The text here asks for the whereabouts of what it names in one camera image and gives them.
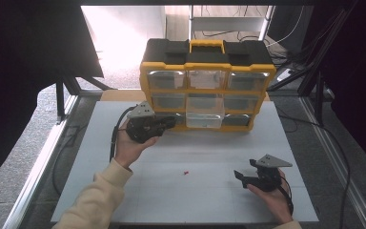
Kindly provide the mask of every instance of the hand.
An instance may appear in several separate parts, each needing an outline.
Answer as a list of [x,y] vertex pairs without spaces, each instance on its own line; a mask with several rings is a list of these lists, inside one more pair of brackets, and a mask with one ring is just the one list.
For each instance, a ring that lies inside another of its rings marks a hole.
[[[285,178],[284,173],[280,169],[278,169],[278,172]],[[283,179],[281,187],[288,193],[289,188]],[[264,200],[270,212],[274,215],[279,224],[293,221],[290,209],[288,208],[287,199],[278,189],[275,189],[272,192],[263,192],[252,184],[248,184],[248,189]]]
[[129,135],[126,133],[128,119],[123,123],[117,133],[117,142],[115,148],[114,159],[124,168],[130,170],[130,165],[138,160],[141,153],[158,140],[159,136],[154,136],[148,139],[143,144],[135,142],[130,139]]

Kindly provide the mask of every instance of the gray plastic part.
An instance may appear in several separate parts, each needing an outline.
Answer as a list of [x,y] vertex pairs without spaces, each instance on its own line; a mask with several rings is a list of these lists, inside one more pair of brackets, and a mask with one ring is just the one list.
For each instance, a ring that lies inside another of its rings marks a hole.
[[138,104],[128,115],[128,118],[154,116],[155,112],[147,101]]
[[278,167],[293,167],[292,163],[279,159],[275,156],[265,155],[256,162],[256,165],[266,168],[278,168]]

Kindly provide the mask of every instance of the white tabletop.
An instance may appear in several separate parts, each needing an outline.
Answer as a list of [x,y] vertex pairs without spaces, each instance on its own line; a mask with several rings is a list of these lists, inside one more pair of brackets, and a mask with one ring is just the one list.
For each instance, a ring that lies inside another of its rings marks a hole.
[[[58,221],[95,172],[109,163],[112,129],[134,102],[97,102],[51,221]],[[256,177],[249,159],[266,154],[293,164],[282,168],[292,191],[294,218],[318,221],[273,102],[264,102],[246,133],[167,131],[132,165],[125,198],[112,216],[121,223],[272,222],[264,203],[234,177]]]

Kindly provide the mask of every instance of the plastic drawer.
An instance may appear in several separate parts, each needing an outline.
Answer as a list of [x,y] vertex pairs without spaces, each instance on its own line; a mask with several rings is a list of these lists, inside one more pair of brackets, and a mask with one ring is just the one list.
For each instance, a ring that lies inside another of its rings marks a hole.
[[224,106],[226,110],[253,111],[259,96],[252,94],[225,94]]
[[220,128],[224,115],[224,100],[221,94],[189,94],[187,97],[187,127]]
[[224,126],[248,126],[251,119],[251,114],[227,114],[222,124]]
[[183,109],[184,94],[151,94],[154,109]]
[[223,89],[226,72],[222,71],[189,71],[189,88]]
[[150,71],[147,76],[151,89],[186,88],[186,71]]
[[268,79],[268,73],[230,73],[228,90],[234,91],[262,91]]

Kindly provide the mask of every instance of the sleeve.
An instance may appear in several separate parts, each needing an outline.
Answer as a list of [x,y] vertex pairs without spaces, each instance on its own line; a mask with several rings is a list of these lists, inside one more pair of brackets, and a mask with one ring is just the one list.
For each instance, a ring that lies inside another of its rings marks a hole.
[[274,229],[301,229],[301,225],[298,221],[291,221],[284,224],[281,224],[279,226],[276,226]]
[[73,206],[52,229],[108,228],[112,213],[123,200],[124,185],[131,176],[131,171],[112,159],[102,173],[94,175],[93,183],[80,192]]

